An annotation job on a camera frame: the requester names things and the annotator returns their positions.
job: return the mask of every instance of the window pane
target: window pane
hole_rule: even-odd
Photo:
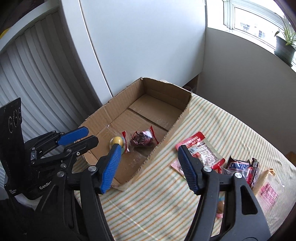
[[[276,25],[240,8],[235,8],[234,14],[234,28],[256,36],[273,47],[276,46],[274,34],[279,30]]]
[[[263,6],[273,12],[275,12],[276,14],[278,14],[279,16],[281,16],[282,18],[284,17],[284,13],[283,11],[280,9],[280,7],[275,3],[274,0],[249,0],[251,2],[257,3],[260,6]]]

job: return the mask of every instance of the yellow ball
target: yellow ball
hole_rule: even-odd
[[[122,140],[122,138],[121,137],[114,137],[113,139],[112,139],[112,146],[114,145],[114,144],[119,144],[120,146],[121,146],[121,148],[123,147],[123,140]]]

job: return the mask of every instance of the tablecloth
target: tablecloth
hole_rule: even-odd
[[[201,131],[226,160],[255,157],[261,171],[274,168],[284,192],[266,216],[271,233],[285,220],[296,202],[296,168],[282,153],[246,124],[211,102],[192,94],[189,114],[150,168],[126,191],[110,189],[100,195],[115,240],[184,240],[199,197],[186,180],[170,167],[177,158],[175,144]],[[80,194],[75,191],[80,202]],[[220,231],[221,219],[212,235]]]

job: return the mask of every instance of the potted plant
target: potted plant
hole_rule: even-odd
[[[277,36],[281,30],[277,31],[274,36],[276,36],[276,50],[274,54],[278,56],[282,61],[284,61],[287,65],[292,67],[292,59],[295,53],[295,42],[296,42],[296,33],[289,23],[289,21],[285,18],[281,18],[284,23],[284,39]]]

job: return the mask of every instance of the blue rubber pad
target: blue rubber pad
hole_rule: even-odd
[[[189,189],[196,194],[198,191],[197,175],[190,163],[189,158],[187,157],[186,153],[182,148],[178,149],[178,160],[181,164]]]
[[[117,171],[120,159],[121,159],[121,147],[120,145],[118,145],[102,174],[102,184],[101,184],[102,194],[104,194],[111,187],[112,180]]]
[[[61,138],[58,140],[59,145],[69,145],[74,141],[77,141],[83,137],[86,137],[89,134],[89,130],[83,126],[74,131],[68,132],[65,135],[62,135]]]

